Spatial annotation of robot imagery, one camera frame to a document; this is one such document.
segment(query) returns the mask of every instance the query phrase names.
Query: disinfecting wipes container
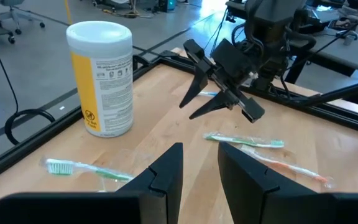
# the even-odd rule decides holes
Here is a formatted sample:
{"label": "disinfecting wipes container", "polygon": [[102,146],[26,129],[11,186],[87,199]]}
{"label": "disinfecting wipes container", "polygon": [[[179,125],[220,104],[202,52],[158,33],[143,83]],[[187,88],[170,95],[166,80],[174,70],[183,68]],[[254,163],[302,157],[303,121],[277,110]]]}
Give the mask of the disinfecting wipes container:
{"label": "disinfecting wipes container", "polygon": [[113,22],[88,21],[66,30],[86,129],[114,137],[134,122],[132,33]]}

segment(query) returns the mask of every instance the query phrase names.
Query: chair wheel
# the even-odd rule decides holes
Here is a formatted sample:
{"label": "chair wheel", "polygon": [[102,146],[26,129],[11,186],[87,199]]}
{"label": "chair wheel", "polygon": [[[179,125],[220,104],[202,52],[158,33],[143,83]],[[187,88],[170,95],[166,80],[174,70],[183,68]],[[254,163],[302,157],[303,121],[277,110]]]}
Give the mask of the chair wheel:
{"label": "chair wheel", "polygon": [[9,43],[11,43],[11,44],[14,44],[14,43],[16,42],[14,36],[9,36],[9,37],[7,38],[7,41],[9,41]]}

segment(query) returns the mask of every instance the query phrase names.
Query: yellow label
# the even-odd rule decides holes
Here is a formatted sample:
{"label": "yellow label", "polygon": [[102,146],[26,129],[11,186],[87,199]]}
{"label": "yellow label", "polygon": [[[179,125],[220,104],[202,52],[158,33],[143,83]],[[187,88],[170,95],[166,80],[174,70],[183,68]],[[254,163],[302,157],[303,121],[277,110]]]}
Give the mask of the yellow label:
{"label": "yellow label", "polygon": [[73,52],[71,52],[71,60],[73,61],[75,80],[77,82],[85,125],[94,131],[100,131],[91,60]]}

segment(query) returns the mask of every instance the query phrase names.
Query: white lid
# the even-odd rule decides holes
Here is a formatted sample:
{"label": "white lid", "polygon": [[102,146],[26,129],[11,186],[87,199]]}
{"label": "white lid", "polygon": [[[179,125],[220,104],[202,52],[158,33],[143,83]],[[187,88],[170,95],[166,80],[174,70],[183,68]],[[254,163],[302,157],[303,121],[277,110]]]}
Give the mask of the white lid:
{"label": "white lid", "polygon": [[132,51],[132,33],[123,25],[106,21],[86,21],[66,30],[68,45],[82,52]]}

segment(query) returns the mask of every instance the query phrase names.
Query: gray floor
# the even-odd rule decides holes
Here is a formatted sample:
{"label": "gray floor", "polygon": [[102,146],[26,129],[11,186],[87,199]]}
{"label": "gray floor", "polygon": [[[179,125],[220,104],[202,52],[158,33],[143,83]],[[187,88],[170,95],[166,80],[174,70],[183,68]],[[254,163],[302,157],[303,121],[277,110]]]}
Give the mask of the gray floor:
{"label": "gray floor", "polygon": [[[224,11],[222,0],[190,0],[190,5],[178,5],[174,13],[157,14],[152,19],[125,19],[101,12],[92,6],[90,0],[70,0],[69,3],[74,22],[102,20],[120,23],[130,28],[134,45],[142,49],[152,48],[186,30],[169,42],[154,48],[155,53],[181,47],[187,39],[195,39],[200,45],[206,46],[221,22]],[[64,1],[25,1],[20,8],[62,21],[58,23],[42,18],[47,26],[45,29],[41,29],[37,23],[22,21],[22,35],[16,36],[14,45],[7,41],[7,37],[0,37],[0,56],[17,93],[19,109],[39,108],[55,100],[58,103],[47,111],[59,118],[80,104],[77,94],[72,91],[75,88],[75,81],[65,40],[67,26],[64,23],[68,20]],[[0,12],[6,10],[0,6]],[[229,38],[232,28],[241,22],[243,21],[240,19],[235,24],[224,22],[219,39]],[[11,21],[6,21],[3,25],[14,30]],[[213,40],[214,38],[206,47],[207,53],[211,50]],[[141,51],[134,50],[134,53],[139,54]],[[154,55],[146,54],[145,57],[152,59]],[[296,84],[324,93],[355,83],[358,83],[358,72],[349,78],[312,64],[304,69]],[[64,94],[66,99],[60,101]],[[6,119],[14,110],[14,100],[0,68],[0,133]],[[43,118],[33,118],[16,128],[14,135],[21,141],[46,125],[48,121]],[[0,136],[0,154],[12,146],[4,135]]]}

